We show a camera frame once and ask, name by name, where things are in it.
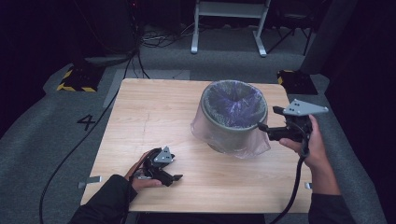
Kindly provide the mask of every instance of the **person's left hand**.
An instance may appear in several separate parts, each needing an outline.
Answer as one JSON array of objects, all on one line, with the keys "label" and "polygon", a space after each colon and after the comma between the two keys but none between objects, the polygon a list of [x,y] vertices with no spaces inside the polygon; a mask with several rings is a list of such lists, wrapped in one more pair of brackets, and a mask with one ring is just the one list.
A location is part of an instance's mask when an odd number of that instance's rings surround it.
[{"label": "person's left hand", "polygon": [[[131,169],[129,169],[128,173],[125,175],[125,179],[129,181],[129,177],[131,175],[133,175],[134,170],[136,169],[137,165],[139,164],[139,162],[141,162],[142,160],[144,160],[147,155],[149,154],[149,151],[146,152],[145,154],[143,154],[143,156],[140,158],[140,160],[135,163]],[[138,178],[134,178],[134,181],[132,182],[132,188],[134,188],[134,190],[136,190],[137,192],[143,188],[151,188],[151,187],[159,187],[161,186],[163,183],[161,183],[160,180],[157,179],[138,179]]]}]

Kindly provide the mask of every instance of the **hand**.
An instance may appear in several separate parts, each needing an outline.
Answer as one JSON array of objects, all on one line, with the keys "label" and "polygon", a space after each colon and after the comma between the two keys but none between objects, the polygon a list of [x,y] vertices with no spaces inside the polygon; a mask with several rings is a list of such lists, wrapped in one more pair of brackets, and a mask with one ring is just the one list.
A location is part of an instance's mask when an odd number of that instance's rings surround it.
[{"label": "hand", "polygon": [[[326,149],[323,144],[318,122],[315,119],[315,117],[312,115],[309,115],[309,119],[311,119],[311,123],[312,123],[312,133],[310,135],[308,142],[309,156],[305,159],[305,164],[310,169],[319,169],[324,165],[329,166],[330,164],[327,159]],[[301,154],[301,146],[302,146],[301,143],[294,142],[288,138],[280,139],[279,143],[284,147],[288,147],[294,150],[299,155]]]},{"label": "hand", "polygon": [[[140,158],[140,160],[135,163],[131,169],[129,169],[128,173],[125,175],[125,179],[129,181],[129,177],[131,175],[133,175],[134,170],[136,170],[137,165],[144,160],[147,155],[149,154],[149,151],[146,152],[145,154],[143,154],[143,156]],[[151,188],[151,187],[159,187],[161,186],[163,183],[161,183],[160,180],[157,179],[138,179],[136,177],[134,177],[134,181],[132,182],[132,188],[134,188],[134,190],[136,190],[136,192],[138,192],[139,190],[143,189],[143,188]]]}]

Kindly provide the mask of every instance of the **table top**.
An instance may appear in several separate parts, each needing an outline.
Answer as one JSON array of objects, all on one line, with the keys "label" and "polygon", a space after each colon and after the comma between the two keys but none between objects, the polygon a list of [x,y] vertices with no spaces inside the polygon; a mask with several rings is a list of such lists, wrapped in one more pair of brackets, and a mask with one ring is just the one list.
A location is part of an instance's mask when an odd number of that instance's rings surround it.
[{"label": "table top", "polygon": [[[183,175],[170,187],[143,189],[131,203],[131,211],[279,213],[289,202],[298,156],[277,141],[271,149],[252,159],[238,159],[213,150],[191,133],[201,95],[211,82],[124,79],[97,153],[91,176],[101,183],[88,184],[81,204],[113,174],[125,175],[141,155],[168,146],[174,162],[164,168]],[[282,86],[254,84],[268,104],[268,125],[282,127],[284,117],[272,106],[286,107]],[[311,174],[303,165],[300,187],[290,209],[307,213],[311,202]]]}]

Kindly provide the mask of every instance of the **black sleeve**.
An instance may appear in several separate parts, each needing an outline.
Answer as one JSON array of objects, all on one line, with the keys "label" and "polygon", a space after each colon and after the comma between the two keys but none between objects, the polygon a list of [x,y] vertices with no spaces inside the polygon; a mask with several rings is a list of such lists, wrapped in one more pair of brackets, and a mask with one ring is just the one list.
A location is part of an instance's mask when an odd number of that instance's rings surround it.
[{"label": "black sleeve", "polygon": [[113,175],[86,204],[78,208],[69,223],[120,223],[128,196],[129,203],[136,195],[137,192],[124,177]]},{"label": "black sleeve", "polygon": [[356,223],[341,195],[312,194],[308,220],[310,224]]}]

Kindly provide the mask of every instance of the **bin liner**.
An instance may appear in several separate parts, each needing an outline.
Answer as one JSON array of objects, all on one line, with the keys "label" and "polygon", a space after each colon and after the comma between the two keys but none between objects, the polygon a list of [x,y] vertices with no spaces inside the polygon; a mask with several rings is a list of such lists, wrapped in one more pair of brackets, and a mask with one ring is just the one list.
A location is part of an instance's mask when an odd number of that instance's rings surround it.
[{"label": "bin liner", "polygon": [[218,152],[253,158],[270,149],[268,135],[257,128],[267,117],[260,90],[238,80],[215,81],[201,96],[191,132]]}]

